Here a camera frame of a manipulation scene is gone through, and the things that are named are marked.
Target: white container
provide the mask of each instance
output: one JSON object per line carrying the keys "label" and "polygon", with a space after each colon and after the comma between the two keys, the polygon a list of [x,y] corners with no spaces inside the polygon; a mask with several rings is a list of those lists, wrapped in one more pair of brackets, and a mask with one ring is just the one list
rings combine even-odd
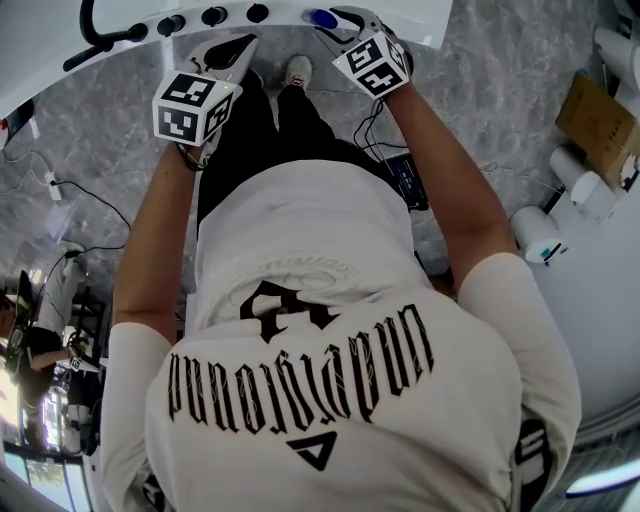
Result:
{"label": "white container", "polygon": [[622,82],[640,95],[640,53],[638,45],[620,34],[602,27],[593,39],[605,64]]}
{"label": "white container", "polygon": [[560,178],[571,200],[583,204],[602,181],[595,172],[587,170],[584,165],[567,148],[560,146],[549,158],[551,170]]}
{"label": "white container", "polygon": [[518,210],[510,222],[524,258],[531,263],[548,263],[567,248],[553,220],[537,206]]}

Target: gothic lettering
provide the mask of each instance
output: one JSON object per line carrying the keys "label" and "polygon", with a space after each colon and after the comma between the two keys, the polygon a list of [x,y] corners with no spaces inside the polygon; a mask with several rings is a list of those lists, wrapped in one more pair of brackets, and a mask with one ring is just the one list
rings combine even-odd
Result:
{"label": "gothic lettering", "polygon": [[[351,352],[351,363],[353,364],[360,414],[362,414],[363,420],[371,423],[371,414],[376,405],[378,405],[380,396],[378,394],[376,370],[371,356],[371,346],[369,345],[369,335],[359,332],[355,338],[349,338],[349,351]],[[371,406],[367,405],[368,399],[371,400]]]}
{"label": "gothic lettering", "polygon": [[216,425],[220,430],[227,428],[232,432],[238,432],[233,419],[233,408],[231,407],[231,397],[229,396],[229,386],[227,383],[227,371],[220,363],[213,366],[209,363],[209,382],[211,384],[211,398],[213,400],[213,411],[216,416]]}
{"label": "gothic lettering", "polygon": [[[311,408],[305,402],[302,393],[300,392],[300,386],[298,385],[298,379],[296,378],[295,370],[291,363],[287,360],[289,355],[285,351],[281,351],[278,359],[276,359],[276,368],[278,369],[278,377],[280,378],[280,384],[284,389],[284,394],[287,396],[289,406],[291,407],[291,414],[293,414],[293,422],[302,431],[306,431],[313,421],[313,412]],[[287,383],[287,376],[291,383],[291,387]],[[305,418],[303,420],[300,409],[298,409],[298,403],[302,409],[302,413]]]}
{"label": "gothic lettering", "polygon": [[260,365],[260,369],[264,372],[264,377],[267,379],[267,387],[269,388],[269,396],[271,397],[271,404],[273,405],[273,413],[276,417],[277,426],[271,427],[271,432],[274,434],[279,434],[280,432],[287,433],[287,426],[284,423],[284,418],[282,417],[282,409],[280,408],[280,399],[278,398],[278,393],[276,391],[276,386],[273,382],[273,378],[271,377],[271,370],[265,364]]}
{"label": "gothic lettering", "polygon": [[309,356],[303,355],[300,358],[304,362],[304,371],[307,374],[307,382],[309,383],[309,389],[311,389],[311,395],[313,399],[316,401],[316,404],[320,408],[320,410],[324,413],[324,417],[320,420],[320,423],[323,425],[327,425],[330,421],[336,421],[336,419],[327,411],[327,408],[320,400],[320,395],[318,394],[318,387],[316,386],[316,381],[313,375],[313,365],[311,364],[311,358]]}
{"label": "gothic lettering", "polygon": [[427,357],[427,364],[429,365],[429,373],[433,371],[433,354],[431,353],[431,345],[429,344],[429,339],[427,338],[427,331],[424,328],[424,324],[422,323],[422,318],[418,314],[418,310],[415,305],[409,304],[405,306],[402,311],[398,311],[398,316],[400,317],[400,323],[402,324],[402,329],[404,330],[404,336],[407,340],[407,344],[409,345],[409,352],[411,353],[411,359],[413,361],[413,366],[416,371],[416,382],[420,379],[420,374],[422,373],[422,367],[420,366],[420,361],[418,360],[418,356],[416,354],[416,348],[413,343],[413,337],[411,336],[411,329],[409,329],[409,324],[407,323],[407,311],[410,311],[413,314],[413,319],[418,326],[418,331],[420,333],[420,339],[422,340],[422,346],[424,348],[425,356]]}
{"label": "gothic lettering", "polygon": [[[387,378],[389,379],[389,389],[394,396],[400,396],[404,388],[409,387],[409,379],[407,378],[407,369],[404,365],[404,357],[402,357],[402,349],[400,348],[400,341],[398,340],[398,333],[396,326],[393,323],[392,318],[385,318],[384,324],[389,328],[389,337],[391,343],[387,338],[386,329],[383,324],[376,324],[376,331],[378,331],[378,338],[380,339],[380,346],[382,348],[382,355],[384,357],[384,364],[387,368]],[[400,383],[396,378],[395,365],[398,367],[398,373],[400,374]]]}
{"label": "gothic lettering", "polygon": [[244,425],[249,432],[255,435],[262,430],[265,421],[253,370],[246,364],[242,365],[236,372],[236,382],[238,384],[238,393],[240,394],[240,405],[242,406]]}
{"label": "gothic lettering", "polygon": [[[344,389],[344,374],[342,373],[342,361],[340,359],[340,349],[335,345],[329,345],[325,354],[331,353],[332,358],[327,361],[322,367],[322,384],[324,385],[324,392],[327,395],[327,400],[329,400],[329,405],[333,412],[337,416],[341,416],[343,418],[351,417],[351,411],[349,410],[349,403],[347,402],[347,393]],[[329,365],[333,365],[333,373],[330,373]],[[342,410],[338,409],[338,405],[333,393],[334,387],[331,384],[331,376],[333,375],[336,386],[335,389],[338,393],[338,400],[340,401],[340,405]]]}
{"label": "gothic lettering", "polygon": [[[203,422],[207,424],[207,413],[204,408],[204,396],[202,395],[202,377],[200,375],[200,362],[197,359],[184,358],[187,367],[187,399],[189,401],[189,413],[196,423]],[[193,364],[193,375],[191,373],[191,364]],[[198,399],[198,407],[196,408],[193,399],[193,378],[195,377],[195,392]]]}
{"label": "gothic lettering", "polygon": [[173,421],[173,416],[182,409],[180,400],[180,356],[171,354],[171,364],[169,366],[169,416]]}

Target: black pants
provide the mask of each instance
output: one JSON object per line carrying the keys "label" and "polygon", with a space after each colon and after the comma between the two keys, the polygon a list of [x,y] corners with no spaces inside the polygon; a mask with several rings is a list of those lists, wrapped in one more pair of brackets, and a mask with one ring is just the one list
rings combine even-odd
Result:
{"label": "black pants", "polygon": [[253,72],[247,74],[242,87],[244,92],[222,128],[218,149],[202,174],[198,226],[243,182],[266,169],[297,160],[357,165],[398,192],[398,185],[384,163],[379,164],[353,144],[336,139],[302,87],[289,85],[278,97],[280,133],[273,121],[269,98]]}
{"label": "black pants", "polygon": [[27,348],[31,357],[62,349],[62,340],[55,332],[41,327],[30,327],[22,341],[23,354],[18,369],[18,387],[25,402],[32,408],[39,407],[53,382],[55,364],[42,368],[39,372],[31,369]]}

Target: white cube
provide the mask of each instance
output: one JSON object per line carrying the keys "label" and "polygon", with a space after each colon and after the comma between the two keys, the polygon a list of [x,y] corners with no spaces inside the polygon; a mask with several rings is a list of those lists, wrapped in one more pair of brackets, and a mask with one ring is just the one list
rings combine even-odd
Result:
{"label": "white cube", "polygon": [[404,50],[383,32],[333,61],[353,83],[374,99],[409,82]]}
{"label": "white cube", "polygon": [[227,122],[241,91],[205,75],[169,71],[153,97],[155,136],[201,146]]}

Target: gray marble floor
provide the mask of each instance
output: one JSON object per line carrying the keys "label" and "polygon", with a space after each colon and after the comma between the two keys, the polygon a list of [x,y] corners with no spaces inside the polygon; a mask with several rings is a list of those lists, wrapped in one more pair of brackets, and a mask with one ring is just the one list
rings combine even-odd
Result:
{"label": "gray marble floor", "polygon": [[[487,171],[509,214],[543,204],[552,194],[545,186],[556,184],[547,160],[563,140],[554,120],[572,75],[586,68],[599,80],[591,41],[597,20],[596,0],[454,0],[442,49],[411,48],[417,87]],[[309,55],[315,66],[309,97],[339,136],[351,138],[371,100],[333,68],[312,29],[254,31],[262,38],[255,68],[271,96],[277,94],[287,60],[297,53]],[[174,39],[176,62],[213,35]],[[70,75],[35,98],[40,136],[33,140],[26,128],[6,154],[15,159],[29,149],[39,151],[59,180],[76,180],[132,220],[164,147],[153,137],[150,103],[162,70],[156,43]],[[386,115],[376,135],[378,141],[402,142]],[[45,167],[37,156],[15,164],[0,157],[0,192],[17,187],[29,169],[43,179]],[[64,201],[53,203],[32,177],[20,191],[0,195],[0,208],[0,279],[15,278],[23,268],[46,274],[60,238],[112,246],[127,236],[120,219],[91,197],[66,186]],[[195,204],[193,212],[185,248],[185,292],[194,288]],[[446,268],[433,216],[416,213],[413,222],[426,267]],[[86,256],[88,283],[102,296],[109,294],[119,258],[119,251]]]}

